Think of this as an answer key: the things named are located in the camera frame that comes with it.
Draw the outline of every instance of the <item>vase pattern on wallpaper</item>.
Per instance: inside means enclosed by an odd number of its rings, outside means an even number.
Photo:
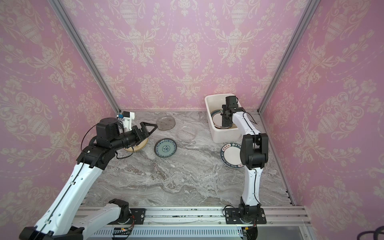
[[[0,227],[16,239],[56,198],[83,134],[114,112],[48,2],[0,1],[0,23]],[[107,63],[100,37],[83,37]]]
[[[383,7],[321,1],[265,111],[319,239],[354,239],[384,218]]]
[[[236,93],[254,109],[308,0],[62,2],[121,108],[205,109]],[[163,95],[143,94],[144,74]]]

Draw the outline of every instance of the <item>white container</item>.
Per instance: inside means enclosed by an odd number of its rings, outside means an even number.
[[[207,117],[208,117],[208,125],[211,131],[212,139],[215,143],[223,143],[223,142],[234,142],[239,139],[241,133],[237,127],[229,128],[229,129],[218,129],[215,128],[214,122],[212,121],[211,112],[223,109],[222,105],[225,104],[225,97],[234,96],[231,93],[222,93],[222,94],[214,94],[208,95],[205,97],[205,106],[207,107]]]

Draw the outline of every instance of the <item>floral wallpaper pattern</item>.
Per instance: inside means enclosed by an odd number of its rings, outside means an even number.
[[[259,107],[308,0],[62,0],[122,109]]]
[[[0,227],[18,239],[63,187],[85,132],[114,112],[47,1],[1,1],[0,24]]]
[[[322,0],[263,116],[320,240],[384,222],[383,8]]]

